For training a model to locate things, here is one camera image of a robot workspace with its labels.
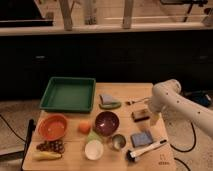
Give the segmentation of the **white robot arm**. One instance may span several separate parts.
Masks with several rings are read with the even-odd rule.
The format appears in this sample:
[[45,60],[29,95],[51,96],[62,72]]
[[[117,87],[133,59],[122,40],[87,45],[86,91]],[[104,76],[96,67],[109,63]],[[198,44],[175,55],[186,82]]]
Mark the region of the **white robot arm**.
[[180,92],[181,84],[175,79],[155,84],[148,101],[150,112],[159,114],[164,107],[171,107],[213,139],[213,111],[184,98]]

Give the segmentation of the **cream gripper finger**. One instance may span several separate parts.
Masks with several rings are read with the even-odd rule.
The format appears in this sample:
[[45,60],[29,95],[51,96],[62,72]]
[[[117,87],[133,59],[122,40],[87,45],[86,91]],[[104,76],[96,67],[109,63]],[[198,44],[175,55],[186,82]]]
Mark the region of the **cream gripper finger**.
[[154,126],[157,124],[158,120],[160,119],[160,114],[150,114],[150,125]]

